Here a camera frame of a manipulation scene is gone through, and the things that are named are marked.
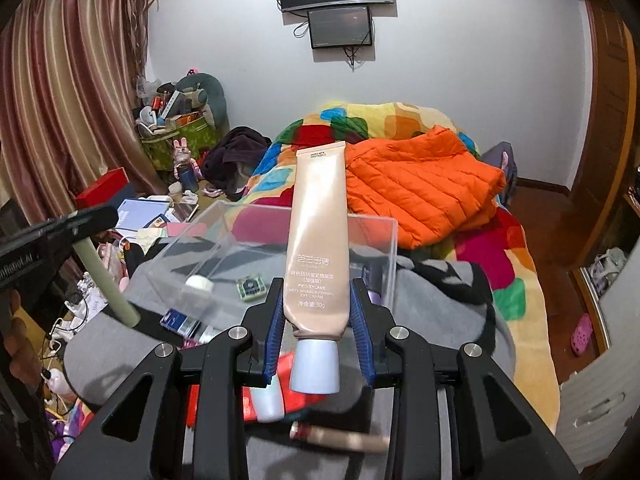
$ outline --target black robot arm frame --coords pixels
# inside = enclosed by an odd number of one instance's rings
[[[60,461],[53,480],[180,479],[190,384],[200,385],[194,480],[248,478],[241,387],[270,382],[268,344],[282,319],[281,279],[242,324],[206,346],[158,345],[109,398]],[[578,479],[535,410],[489,355],[429,344],[352,283],[351,325],[363,375],[395,389],[386,478],[440,478],[437,389],[447,392],[452,470],[458,479]]]

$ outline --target dark blanket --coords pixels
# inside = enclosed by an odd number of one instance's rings
[[[237,191],[238,164],[244,164],[253,172],[270,145],[271,139],[247,126],[238,126],[207,153],[200,166],[202,176],[232,197]]]

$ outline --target pink curtain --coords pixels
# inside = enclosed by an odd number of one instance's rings
[[[131,50],[128,57],[132,76],[132,87],[136,88],[139,77],[145,76],[146,51],[148,47],[148,6],[149,0],[124,0],[124,29],[127,46]]]
[[[31,223],[117,167],[164,191],[134,130],[125,1],[24,0],[0,34],[0,186]]]

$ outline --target phone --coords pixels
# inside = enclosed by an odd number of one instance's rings
[[[160,320],[160,325],[182,336],[184,339],[190,339],[200,326],[200,321],[193,317],[185,316],[174,308],[170,308]]]
[[[185,204],[179,202],[174,204],[174,216],[178,222],[189,222],[198,210],[198,204]]]

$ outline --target beige tube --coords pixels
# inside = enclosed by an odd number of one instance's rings
[[[386,453],[389,449],[388,436],[332,430],[299,422],[293,423],[289,437],[291,440],[303,440],[309,444],[316,444],[316,446],[363,453]]]
[[[100,256],[95,252],[91,240],[85,238],[76,242],[74,249],[120,322],[129,328],[135,327],[140,322],[140,314],[125,299],[113,281],[113,276],[102,266]]]
[[[284,276],[284,313],[298,338],[290,388],[334,394],[350,309],[344,142],[299,150],[296,164]]]

